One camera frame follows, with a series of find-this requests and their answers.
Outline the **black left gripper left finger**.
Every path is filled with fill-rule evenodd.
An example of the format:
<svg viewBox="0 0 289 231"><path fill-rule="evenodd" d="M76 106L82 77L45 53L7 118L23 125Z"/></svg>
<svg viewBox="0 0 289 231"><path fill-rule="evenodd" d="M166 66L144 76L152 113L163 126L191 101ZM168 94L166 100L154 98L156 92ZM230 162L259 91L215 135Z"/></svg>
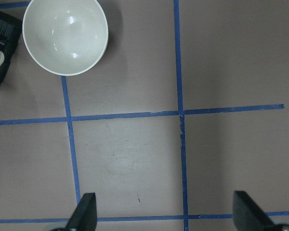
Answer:
<svg viewBox="0 0 289 231"><path fill-rule="evenodd" d="M95 231L97 226L97 207L95 193L85 193L65 229L67 231Z"/></svg>

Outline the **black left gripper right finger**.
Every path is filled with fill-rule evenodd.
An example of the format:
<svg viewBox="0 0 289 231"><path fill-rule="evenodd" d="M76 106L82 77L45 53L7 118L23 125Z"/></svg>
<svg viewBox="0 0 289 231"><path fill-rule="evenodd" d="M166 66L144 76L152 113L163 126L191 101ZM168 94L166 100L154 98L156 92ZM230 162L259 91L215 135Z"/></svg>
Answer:
<svg viewBox="0 0 289 231"><path fill-rule="evenodd" d="M276 226L245 191L233 193L233 223L237 231L274 231Z"/></svg>

